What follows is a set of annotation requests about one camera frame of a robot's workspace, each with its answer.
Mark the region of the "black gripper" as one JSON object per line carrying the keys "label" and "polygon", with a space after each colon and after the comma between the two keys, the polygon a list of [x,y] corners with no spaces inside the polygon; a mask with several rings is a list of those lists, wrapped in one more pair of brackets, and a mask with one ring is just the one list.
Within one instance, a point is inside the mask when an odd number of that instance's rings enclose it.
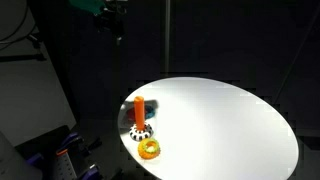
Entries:
{"label": "black gripper", "polygon": [[98,31],[110,31],[117,41],[121,41],[124,36],[124,25],[121,19],[127,10],[122,7],[115,9],[103,8],[102,13],[94,16],[94,25]]}

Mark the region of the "robot arm with teal cover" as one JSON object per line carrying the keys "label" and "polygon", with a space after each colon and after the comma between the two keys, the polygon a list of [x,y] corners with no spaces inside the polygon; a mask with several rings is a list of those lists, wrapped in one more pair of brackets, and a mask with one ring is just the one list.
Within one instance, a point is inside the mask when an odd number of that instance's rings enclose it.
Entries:
{"label": "robot arm with teal cover", "polygon": [[94,25],[99,31],[108,30],[120,42],[124,36],[122,15],[127,13],[123,2],[127,0],[69,0],[69,3],[80,10],[93,15]]}

